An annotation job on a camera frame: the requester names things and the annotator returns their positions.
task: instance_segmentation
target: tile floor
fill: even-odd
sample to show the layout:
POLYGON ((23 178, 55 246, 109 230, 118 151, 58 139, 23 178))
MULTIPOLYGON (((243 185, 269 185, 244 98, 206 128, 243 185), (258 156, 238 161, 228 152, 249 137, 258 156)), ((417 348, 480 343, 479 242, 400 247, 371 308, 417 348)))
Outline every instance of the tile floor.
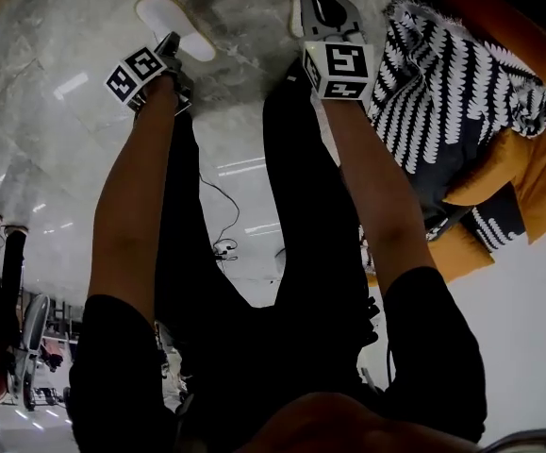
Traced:
MULTIPOLYGON (((28 224, 28 290, 81 304, 91 262, 91 221, 132 115, 103 88, 117 59, 155 43, 137 0, 8 0, 0 6, 0 212, 28 224), (80 83, 69 91, 70 81, 80 83)), ((179 0, 214 42, 207 64, 184 58, 196 81, 193 108, 203 174, 237 201, 226 234, 239 257, 225 271, 257 305, 270 303, 282 236, 261 138, 262 101, 298 52, 290 0, 179 0)), ((385 36, 389 0, 353 0, 371 42, 385 36)), ((212 239, 234 208, 203 189, 212 239)))

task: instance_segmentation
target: white marker cube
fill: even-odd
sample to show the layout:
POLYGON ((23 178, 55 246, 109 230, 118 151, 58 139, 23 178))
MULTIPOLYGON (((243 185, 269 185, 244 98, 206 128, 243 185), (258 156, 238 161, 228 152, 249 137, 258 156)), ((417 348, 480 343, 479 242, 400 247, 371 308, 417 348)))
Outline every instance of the white marker cube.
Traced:
POLYGON ((375 83, 370 44, 304 42, 302 64, 321 99, 360 100, 375 83))
POLYGON ((118 63, 105 80, 105 87, 119 102, 127 105, 137 92, 164 70, 166 65, 159 56, 143 47, 118 63))

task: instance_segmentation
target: white wall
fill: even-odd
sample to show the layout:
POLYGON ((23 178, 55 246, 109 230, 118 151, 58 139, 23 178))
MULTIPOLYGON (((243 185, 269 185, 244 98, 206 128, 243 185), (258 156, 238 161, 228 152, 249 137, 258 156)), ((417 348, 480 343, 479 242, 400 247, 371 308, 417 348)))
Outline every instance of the white wall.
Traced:
MULTIPOLYGON (((449 288, 482 350, 488 420, 483 444, 524 428, 546 427, 546 236, 512 243, 497 263, 449 288)), ((361 361, 387 384, 386 331, 361 361)))

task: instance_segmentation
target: skin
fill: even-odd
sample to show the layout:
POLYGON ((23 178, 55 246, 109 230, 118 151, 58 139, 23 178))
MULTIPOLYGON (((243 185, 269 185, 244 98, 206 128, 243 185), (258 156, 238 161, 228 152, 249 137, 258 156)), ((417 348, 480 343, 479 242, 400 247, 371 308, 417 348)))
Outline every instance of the skin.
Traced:
POLYGON ((171 77, 159 77, 147 88, 147 103, 94 214, 89 297, 119 298, 149 324, 155 321, 159 221, 176 104, 171 77))
MULTIPOLYGON (((119 298, 153 323, 159 221, 176 100, 169 77, 156 79, 148 91, 97 206, 89 295, 119 298)), ((359 105, 325 101, 324 107, 385 294, 402 273, 435 267, 422 212, 403 171, 359 105)), ((385 419, 341 394, 309 394, 279 411, 240 453, 475 449, 430 428, 385 419)))

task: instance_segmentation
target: cable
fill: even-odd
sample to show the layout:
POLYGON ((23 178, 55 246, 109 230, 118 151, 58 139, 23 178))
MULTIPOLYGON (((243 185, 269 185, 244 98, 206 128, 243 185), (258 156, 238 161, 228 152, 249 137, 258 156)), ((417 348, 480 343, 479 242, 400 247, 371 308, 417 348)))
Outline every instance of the cable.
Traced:
POLYGON ((234 225, 237 224, 237 221, 239 220, 239 217, 241 215, 241 210, 240 210, 239 206, 237 205, 237 202, 233 198, 231 198, 228 194, 226 194, 218 186, 205 181, 204 177, 201 176, 201 173, 199 174, 199 179, 201 179, 204 184, 208 185, 209 187, 213 188, 214 190, 217 190, 222 196, 227 198, 235 206, 235 208, 237 209, 237 216, 235 217, 235 220, 233 221, 233 223, 231 223, 229 226, 225 226, 223 228, 223 231, 220 232, 220 235, 218 235, 218 238, 212 244, 212 251, 214 252, 214 256, 216 257, 216 260, 218 260, 218 261, 235 261, 235 260, 238 259, 237 255, 234 255, 233 257, 227 257, 226 254, 228 253, 228 250, 236 250, 237 247, 239 246, 239 244, 237 243, 236 240, 233 240, 232 238, 223 238, 223 235, 229 228, 231 228, 231 227, 233 227, 234 225), (218 245, 218 244, 220 244, 222 242, 231 242, 233 244, 233 246, 229 247, 227 251, 223 252, 223 254, 218 253, 218 250, 216 249, 216 245, 218 245))
POLYGON ((237 209, 237 216, 235 217, 235 221, 234 221, 232 224, 230 224, 229 226, 225 226, 225 227, 223 228, 223 231, 221 231, 221 232, 220 232, 220 235, 218 236, 218 240, 216 240, 216 241, 214 242, 214 244, 212 245, 212 246, 214 246, 214 245, 216 245, 216 243, 219 243, 219 242, 221 241, 221 238, 223 237, 224 233, 225 233, 230 227, 233 227, 233 226, 237 223, 237 221, 239 220, 239 216, 240 216, 240 214, 241 214, 241 211, 240 211, 240 209, 239 209, 239 206, 237 205, 237 203, 235 202, 235 200, 234 200, 233 198, 231 198, 228 194, 226 194, 226 193, 225 193, 223 190, 221 190, 218 186, 213 185, 213 184, 208 183, 207 181, 205 181, 205 180, 204 180, 204 177, 201 176, 201 173, 199 174, 199 179, 201 179, 201 180, 203 181, 204 184, 206 184, 206 185, 208 185, 208 186, 211 186, 214 190, 218 190, 224 197, 228 198, 228 199, 231 201, 231 203, 232 203, 233 205, 235 205, 235 208, 237 209))

